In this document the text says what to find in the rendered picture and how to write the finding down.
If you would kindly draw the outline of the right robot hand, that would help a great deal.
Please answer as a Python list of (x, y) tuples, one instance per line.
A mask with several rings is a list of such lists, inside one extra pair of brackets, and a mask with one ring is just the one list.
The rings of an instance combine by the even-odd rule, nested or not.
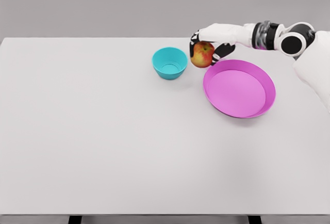
[(209, 42), (215, 49), (211, 63), (211, 66), (213, 66), (235, 50), (241, 31), (243, 31), (242, 26), (234, 24), (214, 23), (201, 28), (194, 32), (190, 38), (190, 56), (193, 55), (193, 47), (196, 43)]

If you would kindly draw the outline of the red yellow apple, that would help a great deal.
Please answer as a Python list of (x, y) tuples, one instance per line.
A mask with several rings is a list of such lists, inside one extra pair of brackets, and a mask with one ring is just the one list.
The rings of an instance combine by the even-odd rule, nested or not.
[(198, 42), (193, 47), (193, 55), (190, 56), (190, 61), (198, 68), (206, 68), (212, 63), (214, 49), (214, 46), (209, 42)]

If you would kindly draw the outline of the blue bowl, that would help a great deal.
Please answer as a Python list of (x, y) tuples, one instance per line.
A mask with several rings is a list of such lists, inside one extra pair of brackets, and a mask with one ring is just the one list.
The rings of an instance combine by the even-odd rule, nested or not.
[(164, 47), (153, 54), (152, 65), (161, 78), (174, 80), (185, 71), (188, 65), (188, 57), (178, 48)]

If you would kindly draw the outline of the pink plate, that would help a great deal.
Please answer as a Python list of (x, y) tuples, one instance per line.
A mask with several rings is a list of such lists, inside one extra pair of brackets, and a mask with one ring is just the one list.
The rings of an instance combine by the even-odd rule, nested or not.
[(235, 118), (255, 118), (274, 104), (276, 88), (267, 72), (243, 60), (224, 60), (203, 78), (207, 100), (218, 111)]

